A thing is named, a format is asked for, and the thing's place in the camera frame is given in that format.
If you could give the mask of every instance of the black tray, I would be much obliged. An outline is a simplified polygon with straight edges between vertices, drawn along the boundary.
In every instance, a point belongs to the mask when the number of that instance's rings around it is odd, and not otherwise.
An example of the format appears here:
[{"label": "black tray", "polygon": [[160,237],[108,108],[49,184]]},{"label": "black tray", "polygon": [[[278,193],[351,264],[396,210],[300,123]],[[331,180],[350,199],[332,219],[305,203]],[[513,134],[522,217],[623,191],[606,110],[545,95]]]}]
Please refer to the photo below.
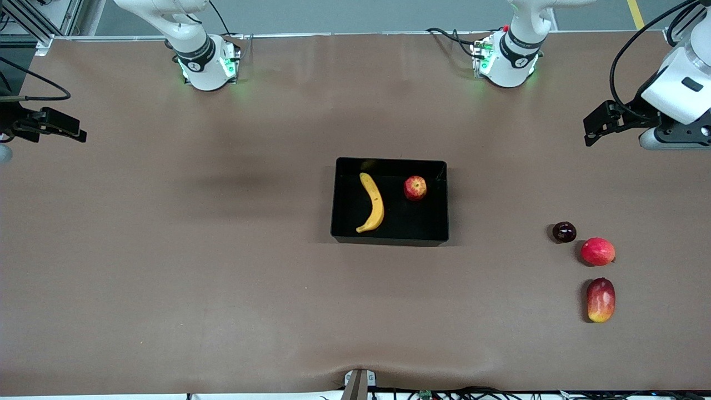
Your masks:
[{"label": "black tray", "polygon": [[[372,206],[360,182],[365,172],[378,185],[385,206],[385,218],[374,231],[356,233]],[[412,175],[427,183],[427,195],[420,201],[405,198],[403,185]],[[439,246],[449,239],[447,213],[447,163],[409,159],[336,160],[331,235],[341,243]]]}]

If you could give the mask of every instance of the red apple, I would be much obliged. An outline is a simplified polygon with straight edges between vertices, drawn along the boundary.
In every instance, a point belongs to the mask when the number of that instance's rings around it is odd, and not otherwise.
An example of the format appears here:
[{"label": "red apple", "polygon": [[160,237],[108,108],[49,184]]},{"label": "red apple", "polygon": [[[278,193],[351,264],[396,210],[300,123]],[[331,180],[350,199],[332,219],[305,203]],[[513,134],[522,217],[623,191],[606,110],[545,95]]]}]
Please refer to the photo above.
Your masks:
[{"label": "red apple", "polygon": [[615,312],[615,288],[605,278],[597,278],[587,287],[587,317],[592,322],[606,322]]},{"label": "red apple", "polygon": [[419,201],[427,194],[427,184],[422,177],[417,175],[407,178],[405,181],[405,197],[408,200]]},{"label": "red apple", "polygon": [[580,256],[588,263],[602,267],[615,259],[615,247],[603,238],[591,238],[583,243]]}]

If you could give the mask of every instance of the table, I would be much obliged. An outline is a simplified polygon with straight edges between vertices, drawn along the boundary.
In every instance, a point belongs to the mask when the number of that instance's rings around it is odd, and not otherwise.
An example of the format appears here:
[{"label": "table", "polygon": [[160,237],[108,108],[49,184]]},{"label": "table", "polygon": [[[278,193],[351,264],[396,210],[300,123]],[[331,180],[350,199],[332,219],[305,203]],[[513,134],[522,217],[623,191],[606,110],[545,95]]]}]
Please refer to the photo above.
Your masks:
[{"label": "table", "polygon": [[[354,367],[411,388],[708,389],[711,156],[583,144],[628,37],[551,35],[513,90],[430,36],[255,40],[215,93],[159,42],[56,41],[32,68],[90,136],[16,140],[1,171],[0,394],[329,390]],[[667,50],[630,50],[624,98]],[[445,160],[450,241],[336,243],[345,156]],[[562,220],[617,262],[554,244]],[[603,276],[617,311],[593,325]]]}]

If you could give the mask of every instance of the yellow banana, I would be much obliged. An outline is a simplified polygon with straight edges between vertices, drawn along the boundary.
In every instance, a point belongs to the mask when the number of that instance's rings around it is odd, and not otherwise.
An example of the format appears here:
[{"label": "yellow banana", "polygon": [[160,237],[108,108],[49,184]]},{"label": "yellow banana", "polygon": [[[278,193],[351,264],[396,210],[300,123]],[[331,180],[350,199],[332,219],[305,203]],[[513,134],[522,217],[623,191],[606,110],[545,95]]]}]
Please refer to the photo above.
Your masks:
[{"label": "yellow banana", "polygon": [[361,233],[365,231],[372,231],[380,226],[383,222],[383,217],[385,216],[385,207],[383,206],[383,197],[380,195],[378,187],[375,185],[373,178],[370,175],[361,172],[360,182],[363,187],[368,192],[370,196],[370,202],[373,204],[373,210],[370,212],[368,220],[355,229],[356,232]]}]

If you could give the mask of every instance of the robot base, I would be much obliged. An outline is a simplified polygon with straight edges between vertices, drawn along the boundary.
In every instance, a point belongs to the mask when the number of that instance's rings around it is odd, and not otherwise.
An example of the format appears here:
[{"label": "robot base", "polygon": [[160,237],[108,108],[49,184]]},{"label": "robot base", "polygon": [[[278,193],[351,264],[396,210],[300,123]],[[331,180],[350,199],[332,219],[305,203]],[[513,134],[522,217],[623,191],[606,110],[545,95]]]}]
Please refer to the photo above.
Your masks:
[{"label": "robot base", "polygon": [[185,83],[205,91],[220,89],[227,83],[236,83],[242,55],[242,51],[235,49],[234,43],[218,35],[209,36],[215,42],[215,56],[205,65],[203,71],[194,72],[178,62],[183,69]]},{"label": "robot base", "polygon": [[502,88],[515,88],[533,73],[538,56],[530,62],[530,67],[512,67],[511,62],[501,55],[501,50],[499,49],[499,43],[505,34],[506,32],[504,31],[497,31],[469,46],[472,54],[483,57],[483,59],[473,57],[471,62],[474,67],[475,78],[486,77]]}]

